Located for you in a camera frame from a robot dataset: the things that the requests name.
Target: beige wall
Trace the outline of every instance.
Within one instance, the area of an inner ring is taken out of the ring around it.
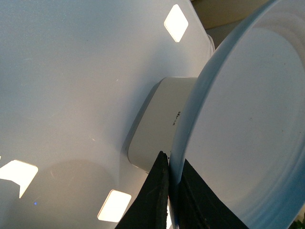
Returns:
[[[192,4],[204,28],[226,25],[247,17],[268,0],[194,0]]]

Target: white plate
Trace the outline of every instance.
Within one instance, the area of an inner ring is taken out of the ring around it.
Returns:
[[[244,21],[203,69],[177,129],[172,156],[185,150],[251,229],[287,228],[305,201],[304,31],[302,0]]]

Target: white surface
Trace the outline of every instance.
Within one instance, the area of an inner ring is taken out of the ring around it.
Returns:
[[[119,222],[129,204],[131,195],[111,190],[97,218],[109,222]]]
[[[305,4],[277,2],[221,44],[192,92],[215,77],[186,158],[251,229],[287,228],[305,201]]]
[[[179,43],[163,24],[175,4],[189,22]],[[5,0],[0,43],[0,167],[39,169],[21,199],[0,180],[0,228],[114,228],[96,216],[110,190],[133,202],[147,176],[126,156],[146,96],[212,54],[190,2]]]

